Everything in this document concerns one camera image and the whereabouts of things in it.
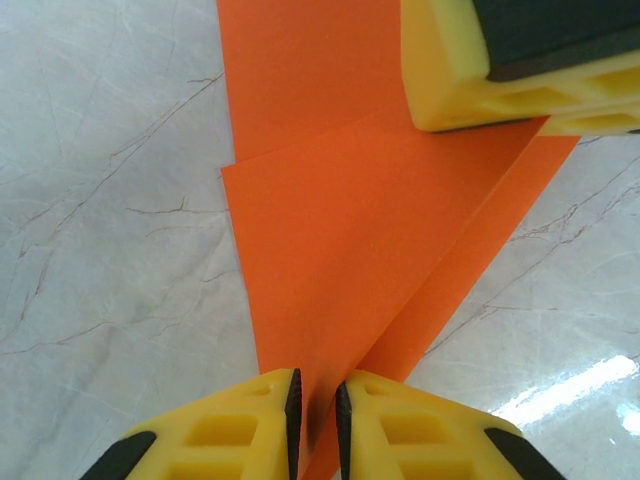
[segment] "black rubber pad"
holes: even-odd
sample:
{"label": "black rubber pad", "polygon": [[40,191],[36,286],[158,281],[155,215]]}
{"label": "black rubber pad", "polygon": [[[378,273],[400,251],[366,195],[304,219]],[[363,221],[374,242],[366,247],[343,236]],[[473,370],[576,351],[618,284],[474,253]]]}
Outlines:
{"label": "black rubber pad", "polygon": [[155,440],[155,433],[140,432],[114,443],[80,480],[125,480]]}
{"label": "black rubber pad", "polygon": [[516,469],[522,480],[565,480],[533,445],[522,437],[499,428],[485,430],[502,456]]}
{"label": "black rubber pad", "polygon": [[302,425],[302,375],[296,368],[291,376],[289,393],[284,406],[287,417],[287,458],[289,479],[298,478],[298,456],[300,455],[300,427]]}
{"label": "black rubber pad", "polygon": [[473,0],[506,82],[640,49],[639,0]]}
{"label": "black rubber pad", "polygon": [[340,450],[340,474],[342,480],[349,480],[351,474],[351,400],[347,384],[342,382],[336,390],[336,426],[338,427],[338,447]]}

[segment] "marble floor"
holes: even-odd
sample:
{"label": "marble floor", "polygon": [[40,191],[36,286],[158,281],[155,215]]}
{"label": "marble floor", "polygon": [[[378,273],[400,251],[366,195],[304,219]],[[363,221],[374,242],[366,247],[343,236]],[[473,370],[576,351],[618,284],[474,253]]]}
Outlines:
{"label": "marble floor", "polygon": [[[213,0],[0,1],[0,478],[257,372]],[[640,138],[590,138],[409,383],[569,479],[640,468]]]}

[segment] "white marble floor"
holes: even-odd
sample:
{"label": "white marble floor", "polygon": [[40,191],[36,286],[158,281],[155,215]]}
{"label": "white marble floor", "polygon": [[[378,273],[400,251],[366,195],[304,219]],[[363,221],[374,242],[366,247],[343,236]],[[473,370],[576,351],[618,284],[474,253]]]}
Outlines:
{"label": "white marble floor", "polygon": [[[212,0],[0,0],[0,478],[257,371]],[[640,468],[640,139],[587,139],[409,383],[570,479]]]}

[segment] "orange paper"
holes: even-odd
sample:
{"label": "orange paper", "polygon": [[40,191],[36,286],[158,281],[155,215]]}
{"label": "orange paper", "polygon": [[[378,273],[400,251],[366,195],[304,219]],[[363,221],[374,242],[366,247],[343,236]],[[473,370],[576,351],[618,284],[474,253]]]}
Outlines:
{"label": "orange paper", "polygon": [[315,450],[305,478],[329,478],[337,385],[359,363],[409,373],[575,139],[527,149],[541,121],[416,131],[395,1],[218,8],[242,161],[224,180],[260,368],[302,369],[301,471]]}

